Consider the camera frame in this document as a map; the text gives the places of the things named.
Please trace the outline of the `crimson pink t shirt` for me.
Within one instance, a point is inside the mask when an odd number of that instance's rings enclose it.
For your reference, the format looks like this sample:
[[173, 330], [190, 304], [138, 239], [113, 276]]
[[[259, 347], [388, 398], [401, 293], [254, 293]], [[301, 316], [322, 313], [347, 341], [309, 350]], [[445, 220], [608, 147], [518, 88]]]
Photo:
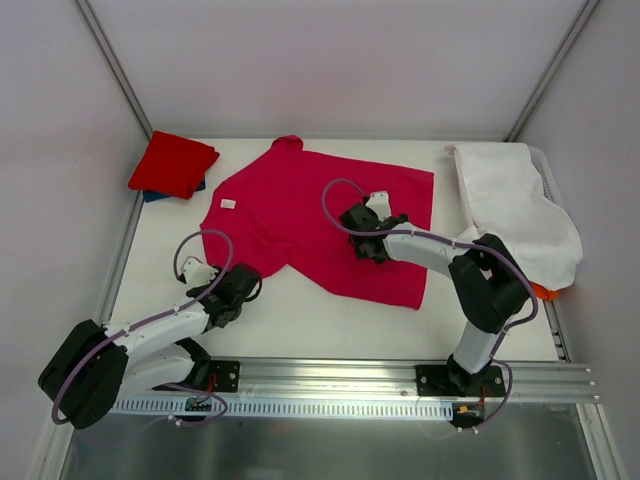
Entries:
[[434, 186], [431, 172], [308, 151], [289, 135], [214, 190], [201, 227], [224, 232], [233, 261], [264, 277], [289, 265], [332, 294], [417, 310], [426, 269], [358, 259], [330, 220], [358, 203], [362, 188], [387, 192], [394, 214], [428, 228]]

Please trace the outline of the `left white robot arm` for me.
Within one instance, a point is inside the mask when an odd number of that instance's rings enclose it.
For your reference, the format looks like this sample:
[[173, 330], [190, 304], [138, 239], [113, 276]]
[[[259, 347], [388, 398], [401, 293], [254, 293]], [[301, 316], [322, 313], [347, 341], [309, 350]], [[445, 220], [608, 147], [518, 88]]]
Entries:
[[244, 263], [224, 270], [190, 259], [179, 279], [184, 296], [159, 314], [108, 327], [88, 319], [71, 330], [38, 378], [55, 424], [88, 428], [150, 389], [213, 391], [220, 375], [196, 338], [238, 319], [262, 276]]

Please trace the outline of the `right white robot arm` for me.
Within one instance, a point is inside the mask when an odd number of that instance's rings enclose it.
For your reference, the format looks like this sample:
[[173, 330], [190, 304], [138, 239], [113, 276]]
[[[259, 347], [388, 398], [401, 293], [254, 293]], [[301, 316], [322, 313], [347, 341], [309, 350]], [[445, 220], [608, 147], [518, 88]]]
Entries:
[[480, 388], [504, 328], [524, 304], [532, 287], [503, 242], [493, 234], [457, 241], [416, 227], [405, 215], [382, 219], [358, 203], [339, 216], [356, 256], [377, 264], [403, 262], [449, 278], [467, 323], [450, 356], [449, 387], [459, 395]]

